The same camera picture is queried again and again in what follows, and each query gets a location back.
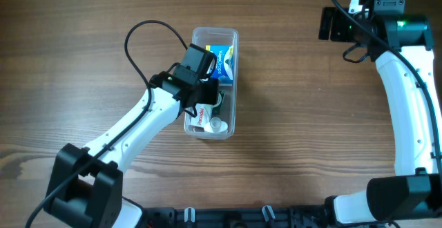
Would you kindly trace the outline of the small green square box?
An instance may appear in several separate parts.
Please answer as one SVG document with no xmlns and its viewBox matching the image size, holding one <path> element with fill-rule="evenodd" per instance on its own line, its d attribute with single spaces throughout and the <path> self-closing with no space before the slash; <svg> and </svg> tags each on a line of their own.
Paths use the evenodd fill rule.
<svg viewBox="0 0 442 228">
<path fill-rule="evenodd" d="M 219 90 L 217 103 L 212 108 L 212 115 L 216 116 L 221 114 L 222 106 L 224 104 L 225 94 L 226 93 L 224 90 Z"/>
</svg>

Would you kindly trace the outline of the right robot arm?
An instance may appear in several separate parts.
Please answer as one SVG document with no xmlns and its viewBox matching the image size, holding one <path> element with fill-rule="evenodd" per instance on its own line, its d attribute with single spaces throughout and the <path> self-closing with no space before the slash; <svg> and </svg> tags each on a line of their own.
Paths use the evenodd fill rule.
<svg viewBox="0 0 442 228">
<path fill-rule="evenodd" d="M 385 88 L 395 142 L 394 175 L 326 199 L 323 225 L 440 218 L 441 109 L 428 18 L 406 14 L 405 0 L 351 0 L 348 7 L 333 1 L 323 9 L 318 37 L 365 49 Z"/>
</svg>

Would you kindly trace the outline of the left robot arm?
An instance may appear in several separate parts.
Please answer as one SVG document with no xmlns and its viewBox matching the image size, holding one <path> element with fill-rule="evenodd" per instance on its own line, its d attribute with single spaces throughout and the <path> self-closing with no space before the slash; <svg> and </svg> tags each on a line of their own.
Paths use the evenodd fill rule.
<svg viewBox="0 0 442 228">
<path fill-rule="evenodd" d="M 143 208 L 122 195 L 135 157 L 162 129 L 196 104 L 215 104 L 217 57 L 190 44 L 182 63 L 152 76 L 142 99 L 105 134 L 79 148 L 65 145 L 52 168 L 44 211 L 71 227 L 143 227 Z"/>
</svg>

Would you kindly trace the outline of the white Panadol tablet box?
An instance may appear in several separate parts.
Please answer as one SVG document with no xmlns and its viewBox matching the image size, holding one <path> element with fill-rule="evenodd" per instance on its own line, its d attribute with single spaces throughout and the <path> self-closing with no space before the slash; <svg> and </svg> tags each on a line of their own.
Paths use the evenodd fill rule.
<svg viewBox="0 0 442 228">
<path fill-rule="evenodd" d="M 191 118 L 191 125 L 204 128 L 212 116 L 213 106 L 210 104 L 196 104 L 197 116 Z"/>
</svg>

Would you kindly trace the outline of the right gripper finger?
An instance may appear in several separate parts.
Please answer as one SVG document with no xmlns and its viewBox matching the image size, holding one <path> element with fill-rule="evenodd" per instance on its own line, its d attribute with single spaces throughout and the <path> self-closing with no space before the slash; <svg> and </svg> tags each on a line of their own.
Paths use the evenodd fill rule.
<svg viewBox="0 0 442 228">
<path fill-rule="evenodd" d="M 332 7 L 324 7 L 320 20 L 318 38 L 328 40 L 332 25 Z"/>
<path fill-rule="evenodd" d="M 347 17 L 339 10 L 336 10 L 332 17 L 330 40 L 349 42 L 349 23 Z"/>
</svg>

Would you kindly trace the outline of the blue Vicks VapoDrops box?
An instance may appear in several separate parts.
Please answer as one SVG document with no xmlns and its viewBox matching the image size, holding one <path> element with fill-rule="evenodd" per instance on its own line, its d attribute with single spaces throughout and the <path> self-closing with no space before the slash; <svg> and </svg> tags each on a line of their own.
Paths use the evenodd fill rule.
<svg viewBox="0 0 442 228">
<path fill-rule="evenodd" d="M 211 74 L 219 79 L 220 84 L 233 84 L 234 48 L 228 45 L 206 45 L 205 48 L 217 56 L 216 65 Z"/>
</svg>

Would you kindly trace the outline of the small white bottle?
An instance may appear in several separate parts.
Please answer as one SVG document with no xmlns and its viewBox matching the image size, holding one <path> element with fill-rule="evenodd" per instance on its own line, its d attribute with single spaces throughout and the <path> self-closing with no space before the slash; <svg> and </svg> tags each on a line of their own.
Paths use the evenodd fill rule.
<svg viewBox="0 0 442 228">
<path fill-rule="evenodd" d="M 204 131 L 207 133 L 227 133 L 228 127 L 228 124 L 219 117 L 213 117 L 204 125 Z"/>
</svg>

